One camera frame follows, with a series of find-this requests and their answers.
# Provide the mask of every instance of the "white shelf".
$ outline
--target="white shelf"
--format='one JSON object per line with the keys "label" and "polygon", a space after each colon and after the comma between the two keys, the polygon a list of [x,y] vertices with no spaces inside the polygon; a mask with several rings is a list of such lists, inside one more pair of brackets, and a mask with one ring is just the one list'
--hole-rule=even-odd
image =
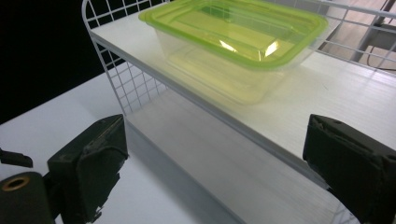
{"label": "white shelf", "polygon": [[137,14],[93,29],[92,37],[289,164],[302,166],[294,159],[302,160],[310,114],[340,119],[396,148],[396,77],[388,73],[314,52],[279,73],[281,82],[258,104],[238,105],[170,66],[154,29]]}
{"label": "white shelf", "polygon": [[127,119],[244,223],[332,223],[329,192],[174,91]]}

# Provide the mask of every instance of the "black background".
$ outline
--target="black background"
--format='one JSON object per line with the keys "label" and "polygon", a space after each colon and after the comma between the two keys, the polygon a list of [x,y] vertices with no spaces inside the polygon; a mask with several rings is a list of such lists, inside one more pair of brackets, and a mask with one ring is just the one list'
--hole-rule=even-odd
{"label": "black background", "polygon": [[104,72],[81,0],[0,0],[0,123]]}

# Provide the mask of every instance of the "plastic container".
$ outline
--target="plastic container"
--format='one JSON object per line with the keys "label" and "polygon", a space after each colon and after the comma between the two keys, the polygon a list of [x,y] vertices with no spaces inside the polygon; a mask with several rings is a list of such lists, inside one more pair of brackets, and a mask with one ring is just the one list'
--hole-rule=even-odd
{"label": "plastic container", "polygon": [[176,0],[139,19],[157,30],[169,63],[242,104],[259,101],[281,69],[316,49],[328,25],[318,14],[257,0]]}

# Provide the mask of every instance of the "translucent plastic tub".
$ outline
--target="translucent plastic tub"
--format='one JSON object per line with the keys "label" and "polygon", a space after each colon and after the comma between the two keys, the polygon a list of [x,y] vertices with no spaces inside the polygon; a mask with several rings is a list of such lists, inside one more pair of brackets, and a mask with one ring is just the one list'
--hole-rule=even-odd
{"label": "translucent plastic tub", "polygon": [[242,104],[259,101],[320,43],[323,17],[257,0],[176,0],[143,11],[169,62]]}

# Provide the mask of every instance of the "white wire grid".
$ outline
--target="white wire grid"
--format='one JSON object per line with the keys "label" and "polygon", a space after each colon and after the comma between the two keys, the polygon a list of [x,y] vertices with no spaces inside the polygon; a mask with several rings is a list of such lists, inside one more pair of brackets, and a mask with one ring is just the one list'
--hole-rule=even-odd
{"label": "white wire grid", "polygon": [[[384,1],[381,8],[351,6],[337,0],[267,0],[276,4],[317,12],[328,19],[331,33],[321,39],[318,49],[332,57],[361,63],[374,69],[394,72],[396,69],[396,13],[394,0]],[[167,0],[84,0],[82,15],[87,30],[127,17]],[[116,93],[124,114],[134,112],[167,87],[116,52],[92,42]],[[359,221],[340,203],[332,224],[354,224]]]}

